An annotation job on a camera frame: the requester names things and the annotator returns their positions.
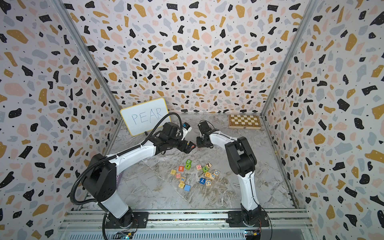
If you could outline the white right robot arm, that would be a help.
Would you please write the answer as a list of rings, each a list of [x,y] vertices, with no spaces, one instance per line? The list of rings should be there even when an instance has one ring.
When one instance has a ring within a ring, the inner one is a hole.
[[[247,226],[254,226],[262,216],[262,207],[255,186],[257,159],[247,138],[225,135],[220,130],[211,128],[206,120],[201,121],[198,128],[201,134],[197,137],[199,148],[218,146],[226,151],[230,168],[240,183],[241,221]]]

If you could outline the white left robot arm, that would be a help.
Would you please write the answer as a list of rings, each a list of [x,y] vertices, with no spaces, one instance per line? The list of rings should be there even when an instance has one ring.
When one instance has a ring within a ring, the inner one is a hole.
[[[144,159],[165,154],[168,150],[177,149],[188,154],[196,147],[185,139],[192,129],[190,124],[182,122],[177,113],[174,113],[177,123],[168,122],[166,119],[170,116],[172,113],[162,117],[140,144],[107,156],[94,155],[72,186],[69,195],[72,204],[97,203],[105,212],[106,220],[119,228],[131,227],[134,224],[133,210],[117,191],[123,172]]]

